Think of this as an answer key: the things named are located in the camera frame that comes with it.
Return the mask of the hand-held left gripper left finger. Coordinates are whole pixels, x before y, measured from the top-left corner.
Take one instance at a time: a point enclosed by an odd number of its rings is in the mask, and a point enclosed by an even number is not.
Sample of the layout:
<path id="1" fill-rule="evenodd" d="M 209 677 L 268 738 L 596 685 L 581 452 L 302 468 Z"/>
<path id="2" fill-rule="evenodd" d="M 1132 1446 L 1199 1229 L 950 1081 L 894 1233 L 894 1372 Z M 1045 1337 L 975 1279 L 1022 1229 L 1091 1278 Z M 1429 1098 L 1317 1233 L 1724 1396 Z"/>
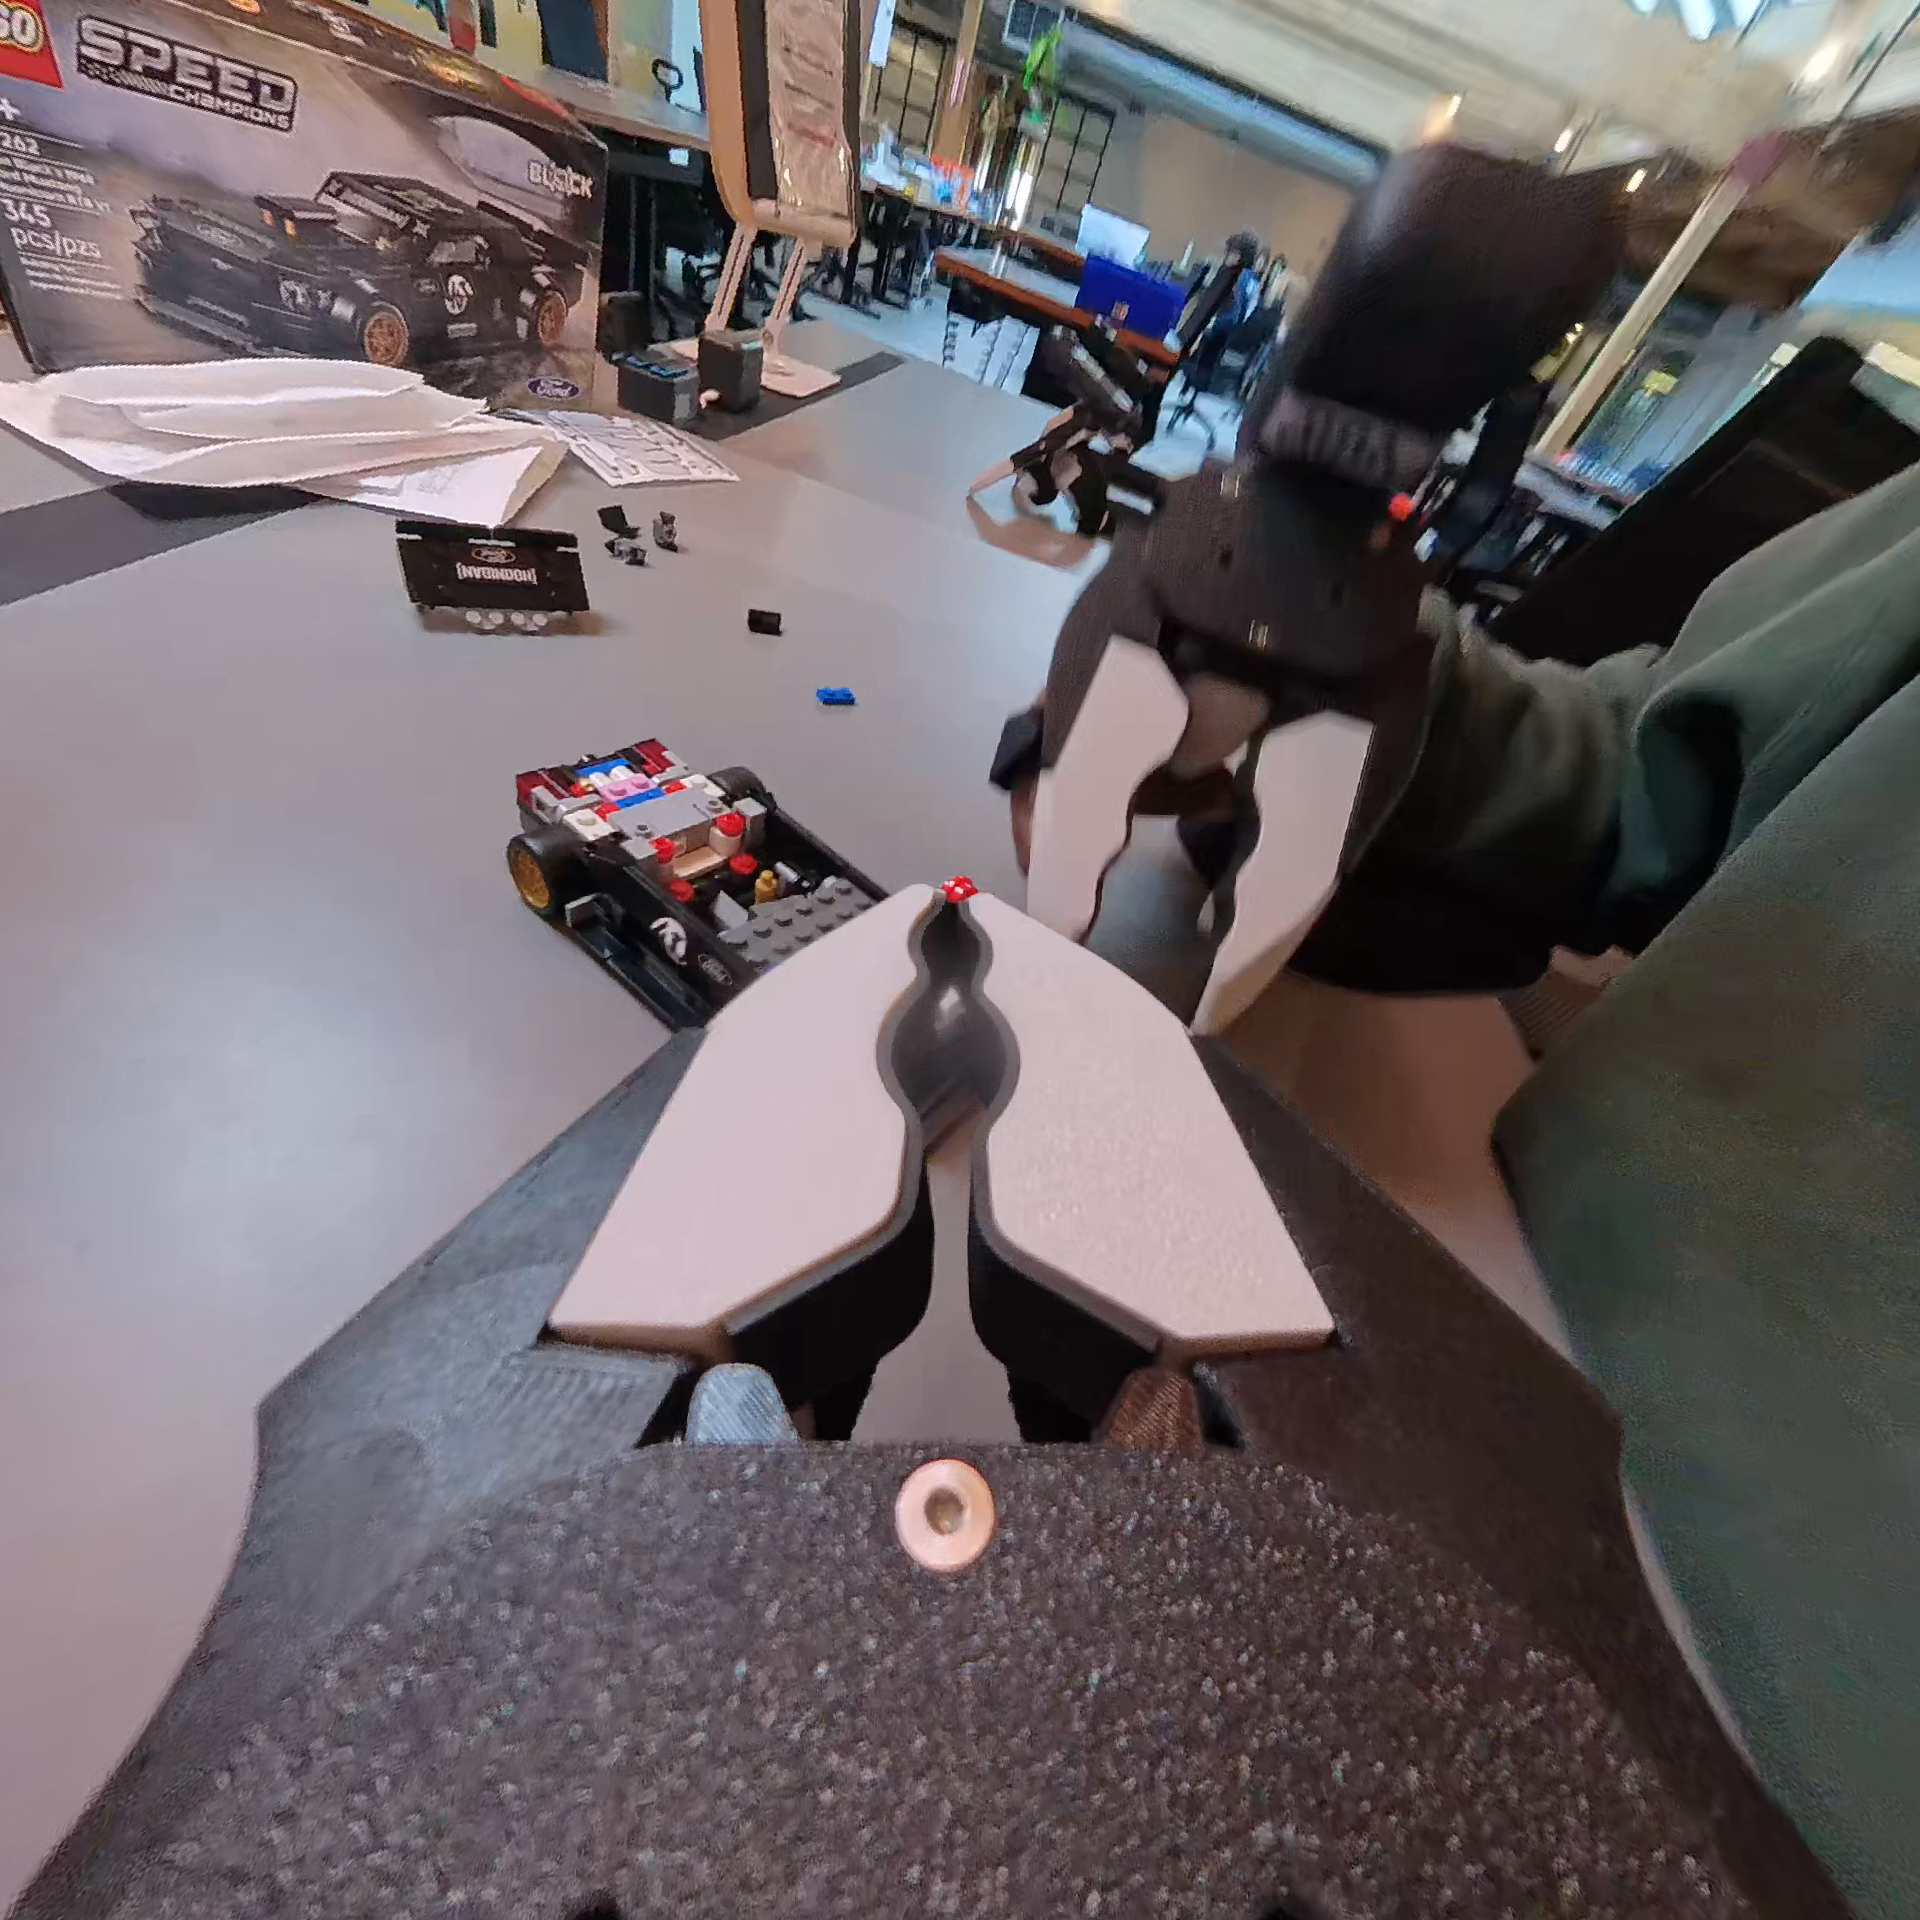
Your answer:
<path id="1" fill-rule="evenodd" d="M 816 1434 L 857 1426 L 929 1295 L 949 905 L 910 885 L 708 1022 L 547 1317 L 552 1340 L 745 1363 Z"/>

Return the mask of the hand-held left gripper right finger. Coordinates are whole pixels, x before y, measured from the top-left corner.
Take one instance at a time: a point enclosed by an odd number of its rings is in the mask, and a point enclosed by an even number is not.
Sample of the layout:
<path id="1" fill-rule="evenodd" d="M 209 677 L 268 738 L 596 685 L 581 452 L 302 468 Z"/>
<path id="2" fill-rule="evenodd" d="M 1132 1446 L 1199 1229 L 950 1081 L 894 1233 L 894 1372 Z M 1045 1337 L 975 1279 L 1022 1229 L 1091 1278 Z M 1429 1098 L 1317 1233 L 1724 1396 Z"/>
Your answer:
<path id="1" fill-rule="evenodd" d="M 974 1331 L 1023 1435 L 1084 1438 L 1142 1370 L 1324 1351 L 1332 1310 L 1187 1023 L 995 897 L 964 903 L 999 1071 L 974 1141 Z"/>

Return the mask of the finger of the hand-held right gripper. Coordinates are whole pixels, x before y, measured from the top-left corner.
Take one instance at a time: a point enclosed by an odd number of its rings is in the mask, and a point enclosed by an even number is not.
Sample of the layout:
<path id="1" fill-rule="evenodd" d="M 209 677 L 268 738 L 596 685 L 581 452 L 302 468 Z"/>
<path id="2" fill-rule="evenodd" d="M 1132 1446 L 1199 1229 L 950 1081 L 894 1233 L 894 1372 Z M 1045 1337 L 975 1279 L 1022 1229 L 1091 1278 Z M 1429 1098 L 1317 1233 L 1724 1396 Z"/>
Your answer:
<path id="1" fill-rule="evenodd" d="M 1127 849 L 1136 794 L 1179 747 L 1191 707 L 1156 647 L 1111 638 L 1028 826 L 1027 915 L 1080 943 Z"/>
<path id="2" fill-rule="evenodd" d="M 1332 899 L 1374 726 L 1319 711 L 1262 733 L 1253 759 L 1253 843 L 1231 866 L 1228 918 L 1191 1030 L 1216 1037 L 1271 987 Z"/>

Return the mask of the black lego car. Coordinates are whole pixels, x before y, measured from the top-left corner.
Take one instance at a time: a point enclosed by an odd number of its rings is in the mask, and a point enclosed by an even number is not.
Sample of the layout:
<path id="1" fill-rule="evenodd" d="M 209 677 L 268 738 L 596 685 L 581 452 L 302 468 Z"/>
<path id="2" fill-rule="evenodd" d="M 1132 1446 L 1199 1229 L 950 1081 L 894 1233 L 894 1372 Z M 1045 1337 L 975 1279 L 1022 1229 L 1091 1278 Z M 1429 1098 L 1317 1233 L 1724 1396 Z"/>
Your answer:
<path id="1" fill-rule="evenodd" d="M 659 738 L 518 772 L 516 813 L 520 903 L 670 1028 L 705 1027 L 884 899 L 753 770 L 702 770 Z"/>

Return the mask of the person's right forearm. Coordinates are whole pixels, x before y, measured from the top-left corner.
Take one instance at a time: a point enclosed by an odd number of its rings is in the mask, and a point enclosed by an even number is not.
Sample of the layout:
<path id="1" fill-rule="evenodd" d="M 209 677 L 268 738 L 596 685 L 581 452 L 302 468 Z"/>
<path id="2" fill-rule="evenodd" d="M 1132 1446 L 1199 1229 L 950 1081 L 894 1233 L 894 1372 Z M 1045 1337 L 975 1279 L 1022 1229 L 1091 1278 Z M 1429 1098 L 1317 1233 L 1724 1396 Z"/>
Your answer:
<path id="1" fill-rule="evenodd" d="M 1561 949 L 1641 949 L 1733 843 L 1756 636 L 1694 622 L 1668 649 L 1571 668 L 1460 626 L 1412 770 L 1293 966 L 1389 997 L 1499 994 Z"/>

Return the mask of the black printed lego panel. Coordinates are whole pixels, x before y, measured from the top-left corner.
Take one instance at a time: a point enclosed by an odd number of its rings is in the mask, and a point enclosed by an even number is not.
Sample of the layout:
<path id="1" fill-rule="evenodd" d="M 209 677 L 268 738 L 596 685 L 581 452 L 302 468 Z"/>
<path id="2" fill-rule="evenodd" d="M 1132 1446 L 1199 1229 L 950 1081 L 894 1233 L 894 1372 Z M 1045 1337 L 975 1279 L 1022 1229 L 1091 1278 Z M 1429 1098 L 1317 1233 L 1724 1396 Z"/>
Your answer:
<path id="1" fill-rule="evenodd" d="M 568 532 L 398 519 L 396 551 L 424 625 L 563 633 L 591 615 L 581 541 Z"/>

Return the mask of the black lego set box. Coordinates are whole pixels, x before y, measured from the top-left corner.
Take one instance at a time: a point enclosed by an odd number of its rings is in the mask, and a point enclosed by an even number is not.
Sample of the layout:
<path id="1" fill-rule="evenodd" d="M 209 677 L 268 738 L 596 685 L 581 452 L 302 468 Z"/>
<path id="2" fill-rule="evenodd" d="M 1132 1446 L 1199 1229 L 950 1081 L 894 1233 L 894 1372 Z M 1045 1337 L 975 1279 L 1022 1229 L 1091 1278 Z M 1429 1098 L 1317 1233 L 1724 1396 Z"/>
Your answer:
<path id="1" fill-rule="evenodd" d="M 355 5 L 3 5 L 5 317 L 37 373 L 313 357 L 587 404 L 607 149 Z"/>

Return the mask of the person's right hand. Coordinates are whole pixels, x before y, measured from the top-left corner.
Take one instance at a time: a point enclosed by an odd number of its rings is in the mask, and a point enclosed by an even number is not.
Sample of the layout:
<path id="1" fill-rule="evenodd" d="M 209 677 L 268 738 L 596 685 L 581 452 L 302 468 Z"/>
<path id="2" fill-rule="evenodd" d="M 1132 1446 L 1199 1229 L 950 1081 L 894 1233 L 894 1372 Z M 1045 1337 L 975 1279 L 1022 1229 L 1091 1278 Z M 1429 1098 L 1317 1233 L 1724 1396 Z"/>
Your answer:
<path id="1" fill-rule="evenodd" d="M 990 775 L 990 783 L 1007 799 L 1014 862 L 1028 874 L 1037 772 Z M 1151 775 L 1134 796 L 1132 818 L 1169 822 L 1179 852 L 1207 887 L 1220 882 L 1239 843 L 1237 788 L 1222 765 L 1192 780 Z"/>

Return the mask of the black office chair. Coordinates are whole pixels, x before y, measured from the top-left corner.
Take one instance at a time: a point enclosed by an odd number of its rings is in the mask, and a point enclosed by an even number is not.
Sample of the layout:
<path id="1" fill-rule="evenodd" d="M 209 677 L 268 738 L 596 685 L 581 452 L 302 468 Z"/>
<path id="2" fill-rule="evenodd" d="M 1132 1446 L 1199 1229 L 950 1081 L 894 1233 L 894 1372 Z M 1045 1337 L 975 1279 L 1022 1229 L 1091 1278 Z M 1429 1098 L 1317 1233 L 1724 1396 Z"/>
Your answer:
<path id="1" fill-rule="evenodd" d="M 1203 410 L 1207 396 L 1251 397 L 1280 338 L 1288 292 L 1288 263 L 1259 234 L 1237 231 L 1220 260 L 1191 297 L 1174 338 L 1181 347 L 1177 397 L 1161 423 L 1173 430 L 1198 421 L 1207 445 L 1216 428 Z"/>

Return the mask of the blue plastic bin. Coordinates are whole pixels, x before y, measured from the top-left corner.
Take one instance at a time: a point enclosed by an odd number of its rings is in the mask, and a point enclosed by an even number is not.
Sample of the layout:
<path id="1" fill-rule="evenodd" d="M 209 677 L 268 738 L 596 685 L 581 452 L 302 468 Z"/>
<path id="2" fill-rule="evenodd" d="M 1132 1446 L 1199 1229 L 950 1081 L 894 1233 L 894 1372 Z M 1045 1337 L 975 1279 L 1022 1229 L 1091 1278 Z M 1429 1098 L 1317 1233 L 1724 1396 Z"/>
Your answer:
<path id="1" fill-rule="evenodd" d="M 1115 329 L 1132 329 L 1161 340 L 1177 329 L 1187 309 L 1187 281 L 1113 257 L 1088 253 L 1075 286 L 1071 306 L 1094 319 L 1111 322 Z"/>

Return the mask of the wooden workbench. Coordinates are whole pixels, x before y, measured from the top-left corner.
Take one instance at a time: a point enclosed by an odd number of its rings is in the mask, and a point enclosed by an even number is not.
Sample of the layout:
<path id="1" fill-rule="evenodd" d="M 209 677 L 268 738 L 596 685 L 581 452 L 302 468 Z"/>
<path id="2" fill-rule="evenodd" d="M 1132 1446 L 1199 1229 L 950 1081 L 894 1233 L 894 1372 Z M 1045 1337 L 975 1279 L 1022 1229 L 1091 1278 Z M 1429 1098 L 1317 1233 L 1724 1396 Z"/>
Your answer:
<path id="1" fill-rule="evenodd" d="M 861 188 L 861 231 L 873 231 L 873 299 L 881 299 L 886 271 L 905 260 L 919 242 L 929 242 L 945 231 L 949 218 L 939 209 L 911 201 L 891 186 L 867 182 Z M 959 225 L 971 237 L 988 237 L 984 246 L 929 246 L 928 276 L 949 290 L 949 309 L 959 319 L 1020 319 L 1032 329 L 1091 327 L 1094 322 L 1113 329 L 1120 345 L 1144 362 L 1156 377 L 1168 377 L 1181 350 L 1173 343 L 1168 327 L 1141 329 L 1136 299 L 1123 297 L 1113 303 L 1085 303 L 1076 278 L 1062 276 L 1061 268 L 1085 268 L 1085 260 L 1068 246 L 1055 246 L 1041 234 L 974 229 Z"/>

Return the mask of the person's green sweatshirt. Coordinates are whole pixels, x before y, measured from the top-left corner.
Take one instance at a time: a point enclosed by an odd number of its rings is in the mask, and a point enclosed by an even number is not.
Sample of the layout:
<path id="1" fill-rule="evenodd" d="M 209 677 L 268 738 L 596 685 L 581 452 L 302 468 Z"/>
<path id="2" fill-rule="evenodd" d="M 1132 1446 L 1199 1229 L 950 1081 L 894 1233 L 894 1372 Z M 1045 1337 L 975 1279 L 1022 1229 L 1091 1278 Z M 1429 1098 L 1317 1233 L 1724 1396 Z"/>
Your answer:
<path id="1" fill-rule="evenodd" d="M 1860 1916 L 1916 1916 L 1916 516 L 1907 468 L 1699 599 L 1758 630 L 1733 843 L 1497 1127 L 1694 1646 Z"/>

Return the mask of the white printed sheet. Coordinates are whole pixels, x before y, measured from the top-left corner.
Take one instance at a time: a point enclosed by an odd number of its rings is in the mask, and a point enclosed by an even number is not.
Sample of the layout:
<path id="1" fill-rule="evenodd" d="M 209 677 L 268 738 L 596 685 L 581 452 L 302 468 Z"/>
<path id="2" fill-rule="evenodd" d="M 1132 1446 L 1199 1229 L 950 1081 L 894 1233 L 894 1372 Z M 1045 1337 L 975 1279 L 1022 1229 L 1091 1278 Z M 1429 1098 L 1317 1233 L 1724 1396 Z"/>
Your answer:
<path id="1" fill-rule="evenodd" d="M 613 489 L 729 484 L 736 471 L 704 442 L 646 417 L 510 410 L 516 423 L 557 439 Z"/>

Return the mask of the wooden sign stand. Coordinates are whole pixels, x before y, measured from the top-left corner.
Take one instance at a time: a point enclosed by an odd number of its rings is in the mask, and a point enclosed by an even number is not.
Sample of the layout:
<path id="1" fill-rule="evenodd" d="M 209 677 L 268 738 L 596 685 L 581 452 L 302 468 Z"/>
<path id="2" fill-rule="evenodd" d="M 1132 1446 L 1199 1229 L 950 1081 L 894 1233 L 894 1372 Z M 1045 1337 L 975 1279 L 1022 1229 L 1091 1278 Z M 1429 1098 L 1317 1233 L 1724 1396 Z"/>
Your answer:
<path id="1" fill-rule="evenodd" d="M 857 239 L 861 5 L 702 3 L 708 163 L 732 219 L 704 329 L 761 329 L 761 396 L 804 401 L 839 375 L 784 350 L 816 253 Z M 761 239 L 785 253 L 769 316 L 736 325 L 736 302 Z"/>

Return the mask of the white paper bag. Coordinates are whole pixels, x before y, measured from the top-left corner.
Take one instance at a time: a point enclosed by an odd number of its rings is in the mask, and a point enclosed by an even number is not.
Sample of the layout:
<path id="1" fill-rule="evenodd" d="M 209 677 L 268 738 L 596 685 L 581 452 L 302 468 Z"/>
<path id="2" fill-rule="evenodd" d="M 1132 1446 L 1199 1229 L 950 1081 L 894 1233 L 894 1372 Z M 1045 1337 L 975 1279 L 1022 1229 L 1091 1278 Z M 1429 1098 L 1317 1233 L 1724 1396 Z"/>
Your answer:
<path id="1" fill-rule="evenodd" d="M 8 379 L 13 431 L 120 483 L 318 489 L 396 515 L 510 521 L 566 459 L 539 423 L 405 367 L 236 357 Z"/>

